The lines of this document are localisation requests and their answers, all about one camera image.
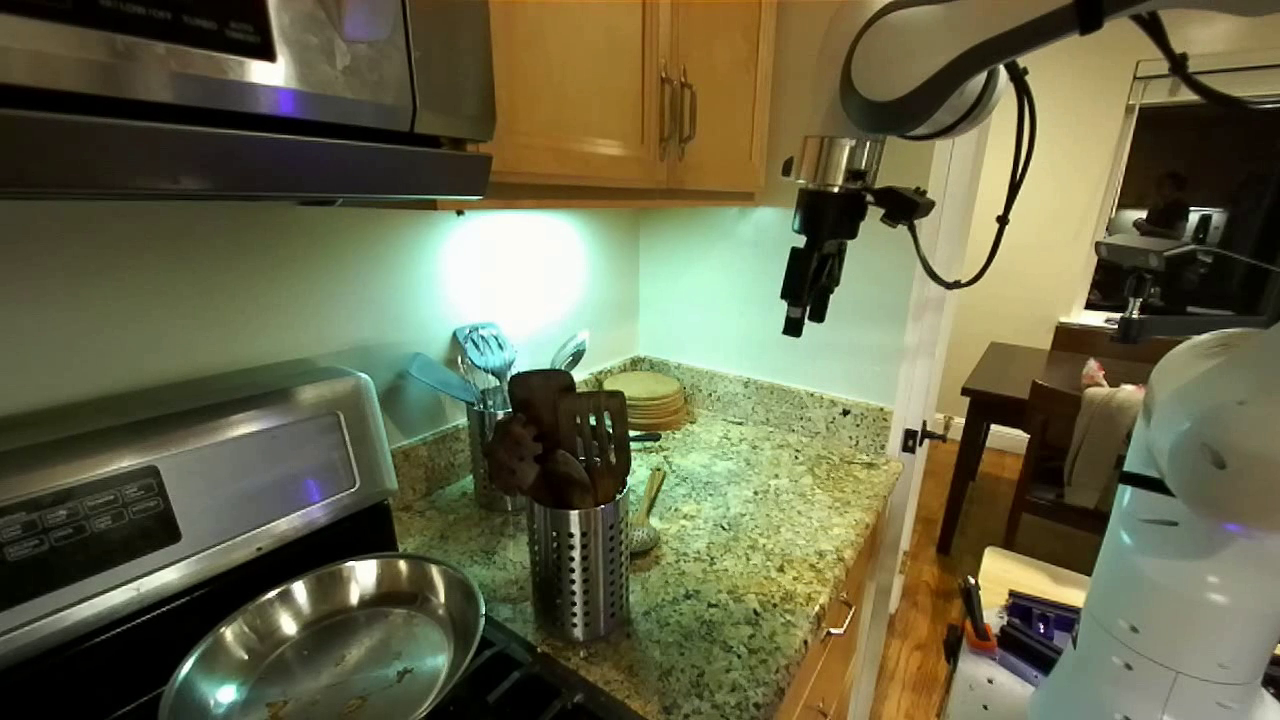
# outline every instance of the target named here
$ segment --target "stove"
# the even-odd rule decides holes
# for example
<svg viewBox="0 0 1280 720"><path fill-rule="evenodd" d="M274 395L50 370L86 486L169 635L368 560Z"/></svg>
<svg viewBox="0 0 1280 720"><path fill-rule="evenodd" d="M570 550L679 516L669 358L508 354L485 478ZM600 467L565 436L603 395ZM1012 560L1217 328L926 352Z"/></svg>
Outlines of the stove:
<svg viewBox="0 0 1280 720"><path fill-rule="evenodd" d="M210 629L319 564L397 550L378 387L274 365L0 418L0 697L160 715ZM485 619L437 715L634 715Z"/></svg>

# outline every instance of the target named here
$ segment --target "backsplash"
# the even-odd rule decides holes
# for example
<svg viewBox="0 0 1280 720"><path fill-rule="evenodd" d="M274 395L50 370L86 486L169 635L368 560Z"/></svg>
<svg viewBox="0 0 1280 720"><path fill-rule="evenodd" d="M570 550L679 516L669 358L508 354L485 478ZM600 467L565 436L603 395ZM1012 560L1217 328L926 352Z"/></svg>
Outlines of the backsplash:
<svg viewBox="0 0 1280 720"><path fill-rule="evenodd" d="M687 367L658 354L637 354L613 367L597 367L580 385L592 387L610 370L669 370L686 385L692 418L717 415L719 422L752 422L752 429L780 429L780 431L809 431L829 445L851 445L864 455L884 455L890 445L890 408L836 401L806 387L766 385L749 375L723 375L709 367ZM397 507L415 511L434 491L456 484L472 472L468 462L468 429L448 422L420 445L397 446Z"/></svg>

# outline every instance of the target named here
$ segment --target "cable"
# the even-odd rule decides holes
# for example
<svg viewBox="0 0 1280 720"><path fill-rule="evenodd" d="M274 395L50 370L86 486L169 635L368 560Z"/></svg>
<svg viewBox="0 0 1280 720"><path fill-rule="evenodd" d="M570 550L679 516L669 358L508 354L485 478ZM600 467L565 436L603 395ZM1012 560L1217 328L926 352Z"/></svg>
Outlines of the cable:
<svg viewBox="0 0 1280 720"><path fill-rule="evenodd" d="M1246 101L1246 94L1230 94L1214 85L1205 85L1199 75L1192 75L1188 69L1188 51L1178 51L1172 40L1169 40L1169 26L1155 11L1141 11L1141 17L1127 17L1165 55L1169 64L1169 75L1178 75L1179 85L1188 85L1188 92L1195 92L1205 104L1219 104L1219 106L1237 106L1237 110L1274 110L1280 104L1267 104L1267 101Z"/></svg>
<svg viewBox="0 0 1280 720"><path fill-rule="evenodd" d="M1015 94L1015 122L1012 122L1012 163L1008 163L1008 184L1006 184L1006 207L998 217L998 234L992 234L992 247L985 254L985 264L969 277L969 279L947 279L931 267L931 259L926 254L926 244L920 244L920 231L915 231L915 219L908 219L908 234L914 234L914 247L915 247L915 259L926 267L926 277L945 287L945 293L959 293L959 287L973 287L980 285L998 254L999 254L999 244L1006 244L1006 231L1008 231L1008 217L1015 207L1015 196L1023 193L1023 178L1032 173L1032 157L1038 157L1038 92L1029 85L1029 69L1023 64L1006 64L1006 75L1012 85L1012 94Z"/></svg>

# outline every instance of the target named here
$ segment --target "robotic arm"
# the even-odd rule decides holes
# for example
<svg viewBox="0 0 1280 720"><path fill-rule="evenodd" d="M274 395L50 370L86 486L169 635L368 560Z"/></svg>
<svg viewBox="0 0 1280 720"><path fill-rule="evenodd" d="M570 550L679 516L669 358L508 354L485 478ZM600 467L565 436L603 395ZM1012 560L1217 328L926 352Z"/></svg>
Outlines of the robotic arm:
<svg viewBox="0 0 1280 720"><path fill-rule="evenodd" d="M937 139L980 122L999 64L1114 17L1137 17L1160 43L1165 26L1144 17L1154 7L1260 17L1280 11L1280 0L884 2L846 59L851 131L809 134L794 166L806 244L786 277L786 332L824 318L846 244L871 205L890 222L931 207L926 193L877 188L880 139ZM1160 51L1183 72L1183 55L1169 43ZM1160 478L1169 495L1115 486L1078 644L1012 715L1280 720L1260 686L1280 641L1278 367L1280 325L1208 332L1155 365L1125 472Z"/></svg>
<svg viewBox="0 0 1280 720"><path fill-rule="evenodd" d="M787 163L797 177L801 247L787 254L780 298L786 337L806 318L822 325L846 272L846 244L857 239L869 207L884 222L914 222L931 213L926 193L877 188L890 134L942 139L976 128L999 94L999 64L1088 35L1105 21L1154 7L1214 7L1237 17L1280 11L1280 0L891 0L851 35L839 72L849 128L806 134Z"/></svg>

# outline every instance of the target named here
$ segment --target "cooking utensil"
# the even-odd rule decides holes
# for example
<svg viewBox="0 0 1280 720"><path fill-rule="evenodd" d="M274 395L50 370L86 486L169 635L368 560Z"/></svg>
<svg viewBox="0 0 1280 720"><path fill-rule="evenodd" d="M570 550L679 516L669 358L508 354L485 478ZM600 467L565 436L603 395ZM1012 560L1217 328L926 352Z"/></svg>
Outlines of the cooking utensil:
<svg viewBox="0 0 1280 720"><path fill-rule="evenodd" d="M213 629L169 681L160 715L428 715L479 630L479 589L441 560L325 564Z"/></svg>
<svg viewBox="0 0 1280 720"><path fill-rule="evenodd" d="M479 401L475 385L468 385L463 375L456 375L451 367L437 365L423 352L410 354L410 375L428 385L428 387L437 387L437 392L445 392L445 395L451 395L451 401L459 401L459 405L468 405L468 408Z"/></svg>
<svg viewBox="0 0 1280 720"><path fill-rule="evenodd" d="M512 412L527 415L549 446L560 446L560 395L572 395L575 385L565 367L527 367L508 385Z"/></svg>
<svg viewBox="0 0 1280 720"><path fill-rule="evenodd" d="M560 446L560 395L575 392L572 375L565 367L531 367L515 370L508 392L512 412L522 412L544 445L544 453L535 455L542 476L527 495L535 495L542 505L587 505L584 467Z"/></svg>
<svg viewBox="0 0 1280 720"><path fill-rule="evenodd" d="M508 385L515 367L512 339L496 325L459 325L451 332L451 342L459 349L463 365L479 367L485 375Z"/></svg>
<svg viewBox="0 0 1280 720"><path fill-rule="evenodd" d="M555 354L551 367L575 370L575 365L587 354L587 332L572 332Z"/></svg>
<svg viewBox="0 0 1280 720"><path fill-rule="evenodd" d="M625 392L560 395L560 446L592 476L592 505L613 505L634 472Z"/></svg>

